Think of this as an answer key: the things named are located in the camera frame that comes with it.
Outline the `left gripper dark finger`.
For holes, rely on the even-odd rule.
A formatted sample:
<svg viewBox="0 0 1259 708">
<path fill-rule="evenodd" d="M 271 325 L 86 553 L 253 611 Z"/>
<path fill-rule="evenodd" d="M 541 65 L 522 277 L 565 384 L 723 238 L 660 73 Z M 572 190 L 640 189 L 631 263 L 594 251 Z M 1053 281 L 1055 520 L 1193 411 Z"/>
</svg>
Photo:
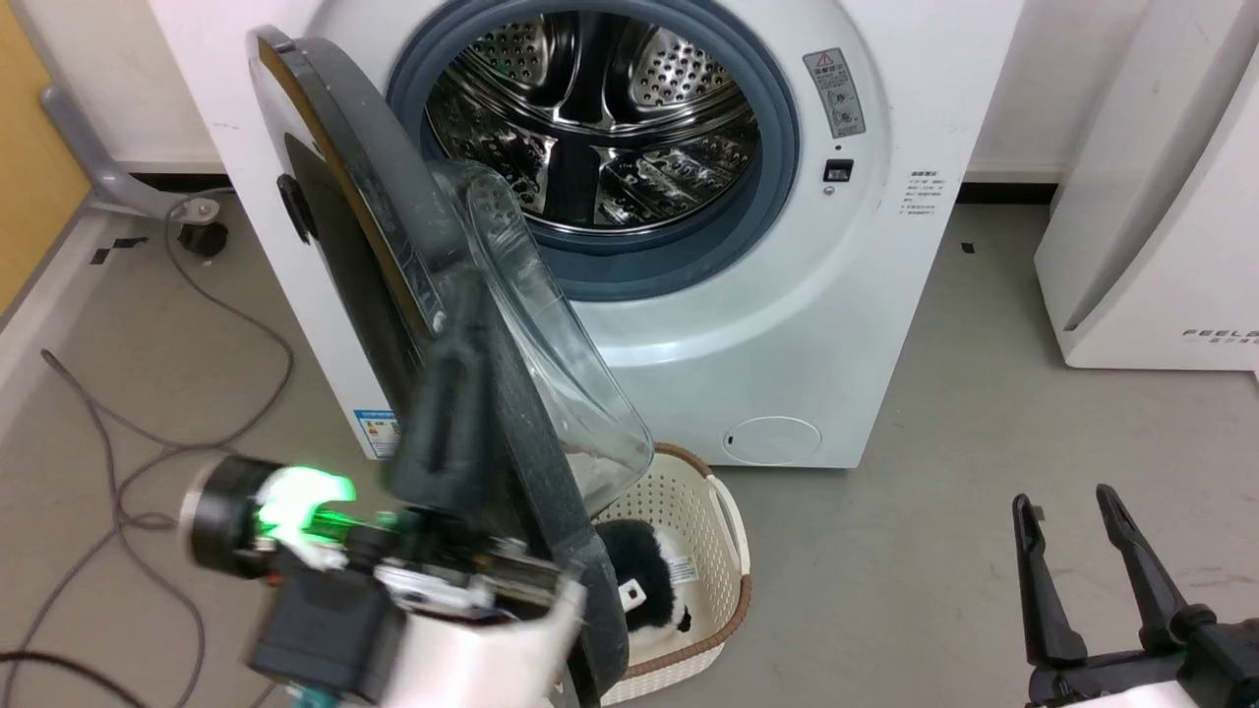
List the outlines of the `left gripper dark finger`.
<svg viewBox="0 0 1259 708">
<path fill-rule="evenodd" d="M 444 325 L 424 350 L 387 493 L 444 514 L 480 514 L 491 488 L 492 296 L 481 273 L 454 273 Z"/>
</svg>

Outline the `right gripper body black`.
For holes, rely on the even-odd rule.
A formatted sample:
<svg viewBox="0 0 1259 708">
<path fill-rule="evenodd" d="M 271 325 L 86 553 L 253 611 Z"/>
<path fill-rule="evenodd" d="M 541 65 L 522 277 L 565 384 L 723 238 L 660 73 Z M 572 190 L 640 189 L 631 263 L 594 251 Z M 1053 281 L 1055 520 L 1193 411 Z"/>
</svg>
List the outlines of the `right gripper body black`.
<svg viewBox="0 0 1259 708">
<path fill-rule="evenodd" d="M 1173 646 L 1088 656 L 1064 668 L 1035 668 L 1027 707 L 1070 707 L 1173 682 L 1191 707 L 1255 707 L 1256 619 L 1219 622 L 1206 605 L 1170 619 Z"/>
</svg>

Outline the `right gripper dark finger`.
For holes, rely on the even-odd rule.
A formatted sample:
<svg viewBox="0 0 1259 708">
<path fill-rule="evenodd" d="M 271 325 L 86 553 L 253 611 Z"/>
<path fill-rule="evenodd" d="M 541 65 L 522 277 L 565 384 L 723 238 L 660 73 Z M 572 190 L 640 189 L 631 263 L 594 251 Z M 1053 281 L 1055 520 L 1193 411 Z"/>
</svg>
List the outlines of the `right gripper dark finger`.
<svg viewBox="0 0 1259 708">
<path fill-rule="evenodd" d="M 1108 484 L 1097 488 L 1097 503 L 1105 524 L 1105 533 L 1112 547 L 1121 554 L 1136 606 L 1141 627 L 1141 646 L 1151 654 L 1183 654 L 1190 645 L 1173 632 L 1176 615 L 1188 603 L 1170 578 L 1168 569 L 1156 556 L 1151 543 L 1138 528 L 1119 493 Z"/>
<path fill-rule="evenodd" d="M 1088 658 L 1087 644 L 1066 619 L 1045 561 L 1042 524 L 1027 495 L 1013 498 L 1012 522 L 1027 663 L 1037 669 L 1080 665 Z"/>
</svg>

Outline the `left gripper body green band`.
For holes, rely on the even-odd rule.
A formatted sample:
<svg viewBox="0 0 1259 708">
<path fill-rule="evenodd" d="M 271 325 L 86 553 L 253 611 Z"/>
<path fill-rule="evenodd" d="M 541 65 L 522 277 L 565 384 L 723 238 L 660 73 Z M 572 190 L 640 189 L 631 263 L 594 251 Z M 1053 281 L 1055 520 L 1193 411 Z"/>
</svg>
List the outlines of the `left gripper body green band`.
<svg viewBox="0 0 1259 708">
<path fill-rule="evenodd" d="M 194 564 L 269 588 L 261 630 L 580 630 L 578 569 L 500 534 L 506 482 L 488 454 L 404 457 L 387 467 L 400 510 L 369 520 L 345 476 L 232 454 L 181 520 Z"/>
</svg>

